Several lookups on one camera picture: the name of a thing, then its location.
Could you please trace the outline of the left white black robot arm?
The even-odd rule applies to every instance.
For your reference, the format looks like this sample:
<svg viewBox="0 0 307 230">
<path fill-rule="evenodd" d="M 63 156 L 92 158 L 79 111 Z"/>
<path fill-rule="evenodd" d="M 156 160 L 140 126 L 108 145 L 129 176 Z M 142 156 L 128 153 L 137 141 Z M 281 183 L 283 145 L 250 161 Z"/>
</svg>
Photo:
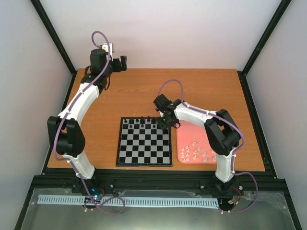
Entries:
<svg viewBox="0 0 307 230">
<path fill-rule="evenodd" d="M 58 116 L 51 116 L 47 120 L 49 142 L 55 159 L 67 161 L 76 176 L 84 179 L 83 187 L 89 193 L 99 189 L 100 181 L 93 177 L 95 167 L 84 151 L 85 137 L 81 123 L 92 103 L 102 91 L 109 88 L 111 74 L 126 70 L 126 56 L 112 58 L 108 48 L 92 50 L 90 65 L 84 71 L 77 93 Z"/>
</svg>

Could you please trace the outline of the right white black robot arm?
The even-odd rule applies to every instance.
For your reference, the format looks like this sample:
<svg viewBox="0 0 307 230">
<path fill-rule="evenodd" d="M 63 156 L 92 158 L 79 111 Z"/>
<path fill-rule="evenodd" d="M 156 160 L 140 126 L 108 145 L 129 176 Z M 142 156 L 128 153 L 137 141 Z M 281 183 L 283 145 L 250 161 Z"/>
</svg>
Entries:
<svg viewBox="0 0 307 230">
<path fill-rule="evenodd" d="M 190 122 L 206 131 L 211 148 L 217 154 L 215 176 L 223 183 L 235 175 L 236 151 L 245 144 L 245 137 L 225 109 L 209 111 L 177 99 L 171 101 L 163 94 L 153 101 L 160 116 L 156 119 L 160 129 L 174 127 L 181 121 Z"/>
</svg>

